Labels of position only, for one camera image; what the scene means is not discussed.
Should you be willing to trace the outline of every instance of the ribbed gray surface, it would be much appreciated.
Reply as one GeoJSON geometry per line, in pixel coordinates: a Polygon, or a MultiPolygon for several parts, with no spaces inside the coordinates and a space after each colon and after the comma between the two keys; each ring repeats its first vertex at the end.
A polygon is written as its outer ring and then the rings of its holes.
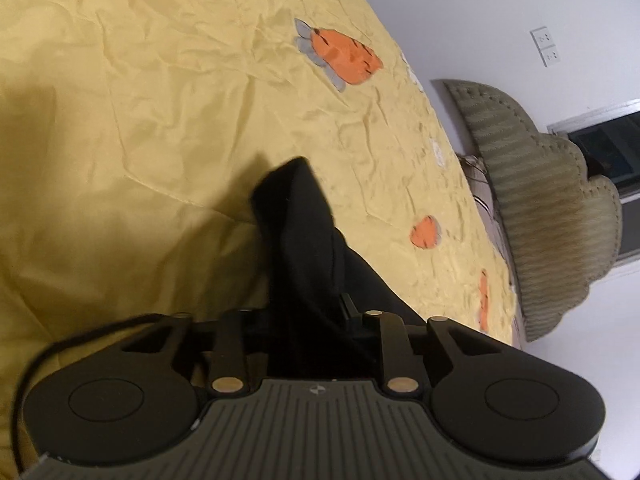
{"type": "Polygon", "coordinates": [[[622,213],[582,153],[539,134],[520,105],[491,86],[447,81],[486,164],[509,240],[527,340],[550,332],[616,261],[622,213]]]}
{"type": "Polygon", "coordinates": [[[25,480],[602,480],[584,461],[546,472],[466,456],[415,402],[387,399],[369,381],[265,380],[215,402],[193,433],[153,459],[84,468],[45,458],[25,480]],[[318,386],[325,388],[318,394],[318,386]]]}

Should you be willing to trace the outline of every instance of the black cable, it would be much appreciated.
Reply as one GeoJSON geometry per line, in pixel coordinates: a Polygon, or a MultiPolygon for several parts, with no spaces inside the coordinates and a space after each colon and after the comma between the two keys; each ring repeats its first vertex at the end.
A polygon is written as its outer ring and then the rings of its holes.
{"type": "Polygon", "coordinates": [[[11,451],[14,455],[18,475],[24,473],[24,463],[20,456],[20,446],[18,444],[18,423],[20,421],[22,403],[31,380],[43,363],[55,354],[59,354],[60,352],[69,350],[70,348],[91,343],[92,341],[113,334],[114,332],[119,332],[120,330],[126,330],[127,328],[133,328],[142,324],[156,323],[164,318],[165,316],[163,314],[143,314],[142,316],[131,317],[123,321],[109,323],[89,330],[88,332],[77,334],[65,340],[52,343],[32,359],[18,382],[17,388],[15,389],[14,404],[11,408],[11,451]]]}

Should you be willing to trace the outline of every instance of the black cloth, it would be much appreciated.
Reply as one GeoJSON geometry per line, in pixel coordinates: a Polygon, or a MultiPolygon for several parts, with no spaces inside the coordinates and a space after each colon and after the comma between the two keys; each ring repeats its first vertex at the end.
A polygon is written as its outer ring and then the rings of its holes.
{"type": "Polygon", "coordinates": [[[372,376],[376,357],[342,329],[344,292],[360,312],[383,310],[405,324],[425,325],[347,246],[306,159],[268,174],[254,190],[252,207],[270,256],[269,308],[278,335],[270,374],[372,376]]]}

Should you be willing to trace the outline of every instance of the electrical outlet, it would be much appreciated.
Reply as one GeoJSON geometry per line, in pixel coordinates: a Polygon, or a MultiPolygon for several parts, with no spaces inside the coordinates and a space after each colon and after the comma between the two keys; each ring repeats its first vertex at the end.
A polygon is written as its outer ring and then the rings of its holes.
{"type": "Polygon", "coordinates": [[[536,28],[531,31],[531,37],[536,42],[538,50],[550,47],[554,45],[554,39],[551,37],[549,29],[546,27],[536,28]]]}
{"type": "Polygon", "coordinates": [[[556,63],[560,63],[560,54],[558,53],[558,48],[556,46],[550,46],[548,48],[543,48],[540,51],[540,56],[542,56],[542,61],[545,66],[555,65],[556,63]]]}

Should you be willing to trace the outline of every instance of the wrinkled fabric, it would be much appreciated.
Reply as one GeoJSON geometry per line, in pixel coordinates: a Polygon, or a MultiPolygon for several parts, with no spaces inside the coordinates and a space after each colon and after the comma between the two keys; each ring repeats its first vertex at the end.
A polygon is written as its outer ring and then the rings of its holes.
{"type": "Polygon", "coordinates": [[[249,196],[299,155],[404,302],[478,328],[485,269],[489,334],[510,342],[506,266],[365,0],[0,0],[1,477],[15,383],[44,345],[143,312],[264,304],[249,196]],[[338,92],[299,51],[296,18],[382,68],[338,92]],[[426,216],[431,249],[410,241],[426,216]]]}

